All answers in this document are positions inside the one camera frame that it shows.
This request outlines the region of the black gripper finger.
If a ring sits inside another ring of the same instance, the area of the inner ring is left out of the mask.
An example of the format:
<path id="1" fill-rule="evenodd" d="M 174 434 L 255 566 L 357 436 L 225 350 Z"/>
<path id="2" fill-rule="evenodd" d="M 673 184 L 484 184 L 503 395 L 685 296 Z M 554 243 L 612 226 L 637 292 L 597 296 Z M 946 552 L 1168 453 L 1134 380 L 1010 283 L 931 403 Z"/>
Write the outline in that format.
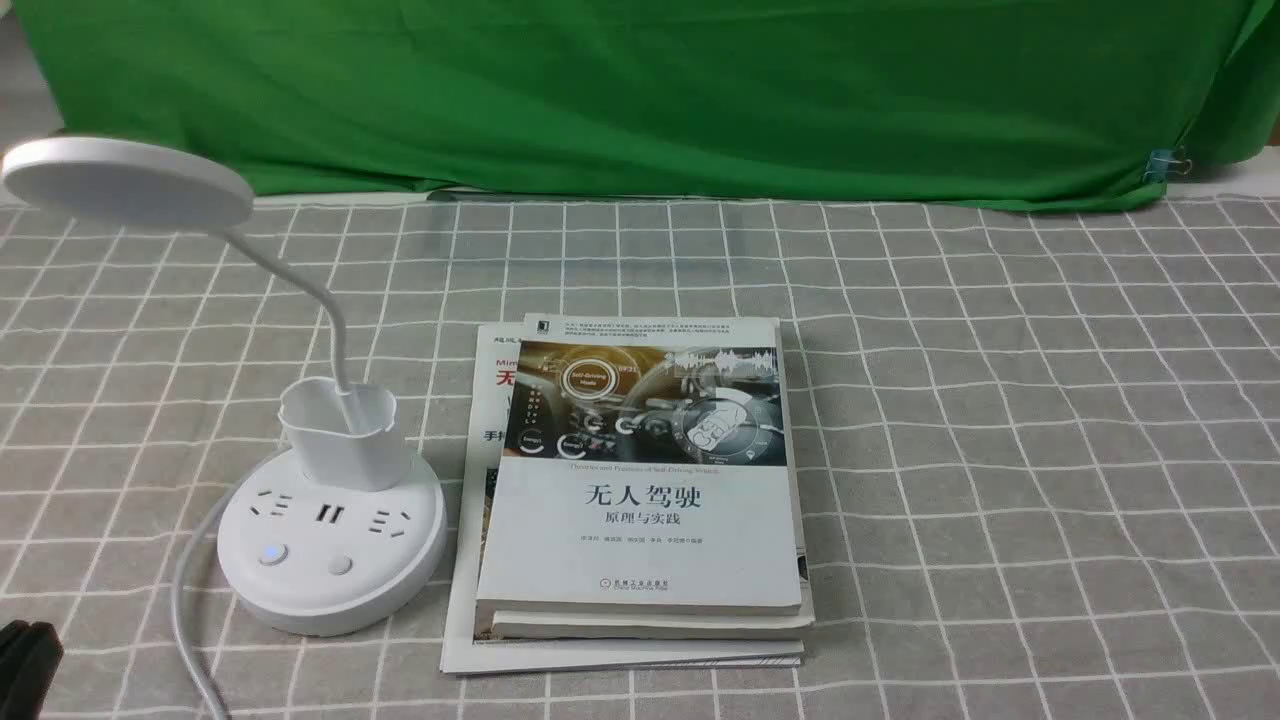
<path id="1" fill-rule="evenodd" d="M 50 623 L 13 620 L 1 629 L 1 719 L 38 719 L 64 648 Z"/>

